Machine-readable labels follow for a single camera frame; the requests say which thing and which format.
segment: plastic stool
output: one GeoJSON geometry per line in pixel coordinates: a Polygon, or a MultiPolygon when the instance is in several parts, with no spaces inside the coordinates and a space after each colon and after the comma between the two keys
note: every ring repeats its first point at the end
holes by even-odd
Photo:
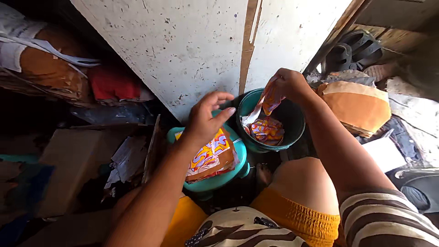
{"type": "MultiPolygon", "coordinates": [[[[221,112],[221,110],[215,110],[212,112],[212,115],[216,116],[219,112],[221,112]]],[[[232,130],[232,128],[230,128],[227,124],[224,124],[223,126],[226,131],[230,133],[230,139],[232,141],[240,139],[235,131],[232,130]]],[[[174,143],[175,133],[182,130],[184,130],[184,128],[181,127],[170,129],[168,131],[168,134],[166,135],[166,139],[168,140],[168,142],[174,143]]],[[[250,164],[247,162],[247,149],[245,148],[242,140],[236,141],[233,145],[235,146],[236,154],[238,155],[238,159],[240,160],[240,163],[235,166],[235,169],[233,171],[213,176],[211,178],[206,178],[193,184],[188,184],[187,182],[184,182],[184,188],[196,193],[198,199],[208,200],[212,197],[213,190],[224,186],[235,177],[244,178],[245,176],[247,176],[248,172],[250,171],[250,164]]]]}

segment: person's right hand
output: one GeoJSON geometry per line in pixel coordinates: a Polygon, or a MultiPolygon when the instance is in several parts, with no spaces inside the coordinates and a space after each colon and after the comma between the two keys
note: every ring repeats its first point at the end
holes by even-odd
{"type": "Polygon", "coordinates": [[[301,104],[304,100],[316,96],[300,72],[280,68],[274,76],[278,78],[276,83],[284,95],[294,103],[301,104]]]}

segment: white wall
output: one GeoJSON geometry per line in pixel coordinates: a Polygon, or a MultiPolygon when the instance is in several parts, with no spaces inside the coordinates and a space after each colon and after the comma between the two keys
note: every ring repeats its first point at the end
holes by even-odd
{"type": "Polygon", "coordinates": [[[207,92],[238,94],[247,1],[72,3],[178,120],[207,92]]]}
{"type": "Polygon", "coordinates": [[[351,0],[263,0],[245,92],[277,69],[303,72],[351,0]]]}
{"type": "MultiPolygon", "coordinates": [[[[179,120],[213,90],[238,95],[247,0],[71,0],[179,120]]],[[[351,0],[262,0],[245,91],[303,71],[351,0]]]]}

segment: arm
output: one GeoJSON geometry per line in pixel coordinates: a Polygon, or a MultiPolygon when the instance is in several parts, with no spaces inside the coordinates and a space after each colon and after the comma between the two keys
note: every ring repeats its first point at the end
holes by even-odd
{"type": "Polygon", "coordinates": [[[160,246],[177,207],[188,164],[213,139],[235,108],[227,108],[215,118],[212,111],[233,98],[226,92],[213,92],[192,108],[191,120],[181,138],[128,206],[105,246],[160,246]]]}
{"type": "Polygon", "coordinates": [[[276,75],[287,98],[301,106],[317,154],[339,199],[358,190],[396,189],[329,106],[309,87],[302,74],[279,69],[276,75]]]}

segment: striped shirt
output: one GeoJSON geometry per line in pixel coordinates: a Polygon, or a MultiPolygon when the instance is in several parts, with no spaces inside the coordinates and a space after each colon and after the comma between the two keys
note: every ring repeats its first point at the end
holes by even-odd
{"type": "MultiPolygon", "coordinates": [[[[353,195],[340,206],[350,247],[439,247],[439,230],[395,190],[353,195]]],[[[225,209],[209,216],[187,247],[306,247],[306,242],[250,207],[225,209]]]]}

